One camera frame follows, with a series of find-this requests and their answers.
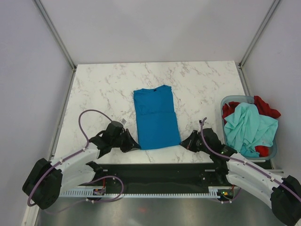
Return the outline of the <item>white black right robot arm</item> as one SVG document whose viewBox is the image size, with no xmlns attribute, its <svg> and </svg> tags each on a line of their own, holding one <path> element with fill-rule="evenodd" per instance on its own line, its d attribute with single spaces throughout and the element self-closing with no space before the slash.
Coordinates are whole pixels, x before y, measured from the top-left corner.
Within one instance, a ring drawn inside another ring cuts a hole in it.
<svg viewBox="0 0 301 226">
<path fill-rule="evenodd" d="M 215 174 L 220 185 L 236 185 L 269 206 L 283 224 L 294 226 L 301 219 L 301 184 L 293 176 L 269 172 L 235 149 L 224 145 L 211 128 L 194 130 L 181 146 L 192 152 L 205 152 L 218 165 Z"/>
</svg>

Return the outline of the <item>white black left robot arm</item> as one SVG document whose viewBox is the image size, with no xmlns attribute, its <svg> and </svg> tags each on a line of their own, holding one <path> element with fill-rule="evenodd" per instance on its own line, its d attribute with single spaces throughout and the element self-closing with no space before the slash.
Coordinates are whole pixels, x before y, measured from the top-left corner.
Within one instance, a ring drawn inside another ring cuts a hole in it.
<svg viewBox="0 0 301 226">
<path fill-rule="evenodd" d="M 88 139 L 80 151 L 53 161 L 44 158 L 38 160 L 23 184 L 22 191 L 30 201 L 45 210 L 60 194 L 72 188 L 89 182 L 99 185 L 103 181 L 103 173 L 95 161 L 113 148 L 126 153 L 141 147 L 122 123 L 112 121 L 106 130 Z"/>
</svg>

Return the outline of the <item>blue t shirt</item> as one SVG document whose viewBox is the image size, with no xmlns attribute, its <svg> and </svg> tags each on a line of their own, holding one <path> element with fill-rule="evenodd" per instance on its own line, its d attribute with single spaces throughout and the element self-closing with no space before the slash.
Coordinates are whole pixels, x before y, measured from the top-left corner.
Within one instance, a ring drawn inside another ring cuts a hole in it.
<svg viewBox="0 0 301 226">
<path fill-rule="evenodd" d="M 181 142 L 174 110 L 172 88 L 134 91 L 138 143 L 143 150 L 179 145 Z"/>
</svg>

